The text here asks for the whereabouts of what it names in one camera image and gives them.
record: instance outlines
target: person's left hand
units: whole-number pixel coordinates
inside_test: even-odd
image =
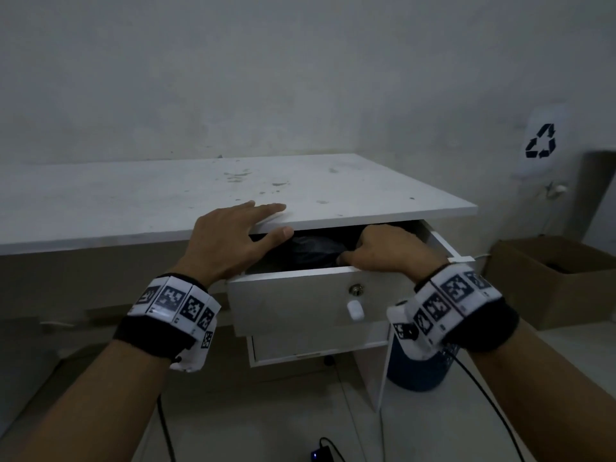
[[[255,207],[254,201],[248,201],[199,217],[186,253],[169,271],[188,275],[206,288],[217,280],[240,274],[292,237],[291,227],[275,228],[258,241],[248,236],[255,224],[286,208],[286,204]]]

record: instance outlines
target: white wrist device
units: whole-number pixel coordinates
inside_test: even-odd
[[[128,316],[150,316],[195,338],[189,350],[183,350],[171,365],[172,370],[196,372],[205,362],[220,305],[196,285],[169,275],[158,277],[128,311]]]
[[[468,315],[502,297],[468,264],[450,264],[407,300],[389,307],[388,320],[412,360],[427,360]]]

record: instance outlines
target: blue trash bin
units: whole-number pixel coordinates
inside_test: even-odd
[[[459,346],[447,345],[445,349],[457,355]],[[428,360],[411,360],[404,354],[398,337],[394,337],[387,377],[401,388],[425,392],[436,388],[445,379],[452,363],[453,357],[443,351]]]

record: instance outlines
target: open drawer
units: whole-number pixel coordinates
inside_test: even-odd
[[[250,366],[261,366],[382,347],[388,344],[389,334],[389,322],[379,321],[297,333],[249,336],[246,341]]]
[[[451,262],[462,257],[425,221],[396,225],[415,233]],[[327,236],[354,248],[364,226],[308,230],[300,235]],[[413,284],[402,274],[361,271],[353,267],[289,270],[284,248],[273,250],[245,275],[227,283],[229,306],[237,336],[319,331],[358,324],[347,309],[358,301],[363,323],[386,321],[386,307],[413,294]]]

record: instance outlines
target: cardboard box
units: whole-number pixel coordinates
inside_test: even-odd
[[[538,330],[608,320],[616,257],[562,236],[498,241],[484,277]]]

